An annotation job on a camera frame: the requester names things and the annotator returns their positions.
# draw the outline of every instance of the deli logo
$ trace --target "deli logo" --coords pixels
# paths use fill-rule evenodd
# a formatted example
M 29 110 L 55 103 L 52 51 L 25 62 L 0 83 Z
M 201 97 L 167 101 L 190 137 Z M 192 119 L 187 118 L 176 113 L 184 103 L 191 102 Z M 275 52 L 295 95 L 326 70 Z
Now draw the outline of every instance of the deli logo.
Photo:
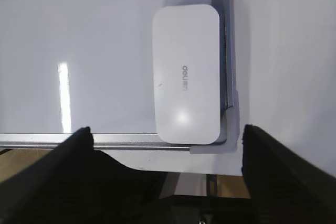
M 188 67 L 182 67 L 182 89 L 183 91 L 188 90 Z

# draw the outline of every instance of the white eraser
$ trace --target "white eraser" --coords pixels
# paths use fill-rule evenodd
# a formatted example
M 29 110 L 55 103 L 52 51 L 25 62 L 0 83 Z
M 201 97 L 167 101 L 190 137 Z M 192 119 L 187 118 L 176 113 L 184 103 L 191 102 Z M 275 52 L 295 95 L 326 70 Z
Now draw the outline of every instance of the white eraser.
M 175 144 L 220 133 L 219 16 L 210 5 L 169 6 L 153 20 L 155 122 Z

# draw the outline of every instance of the black object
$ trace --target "black object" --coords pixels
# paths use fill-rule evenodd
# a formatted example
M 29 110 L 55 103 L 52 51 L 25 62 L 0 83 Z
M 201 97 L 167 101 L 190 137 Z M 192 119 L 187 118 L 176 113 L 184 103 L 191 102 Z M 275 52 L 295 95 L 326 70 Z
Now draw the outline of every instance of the black object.
M 158 199 L 166 173 L 127 168 L 80 129 L 0 184 L 0 223 L 336 223 L 336 179 L 258 127 L 244 131 L 250 199 Z
M 258 223 L 336 223 L 334 177 L 256 126 L 245 127 L 243 145 L 243 177 Z
M 165 177 L 94 151 L 87 127 L 0 184 L 0 223 L 118 222 L 125 209 L 157 199 Z
M 7 153 L 7 152 L 9 152 L 11 150 L 12 149 L 3 149 L 3 150 L 0 151 L 0 155 L 5 154 L 5 153 Z
M 173 195 L 128 212 L 127 224 L 256 223 L 250 199 Z

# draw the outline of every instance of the white whiteboard surface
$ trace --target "white whiteboard surface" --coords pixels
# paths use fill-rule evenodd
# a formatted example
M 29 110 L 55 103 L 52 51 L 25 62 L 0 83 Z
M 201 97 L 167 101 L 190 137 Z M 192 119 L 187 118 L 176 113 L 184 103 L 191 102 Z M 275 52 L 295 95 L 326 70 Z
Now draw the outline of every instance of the white whiteboard surface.
M 155 133 L 153 15 L 210 1 L 0 0 L 0 133 Z

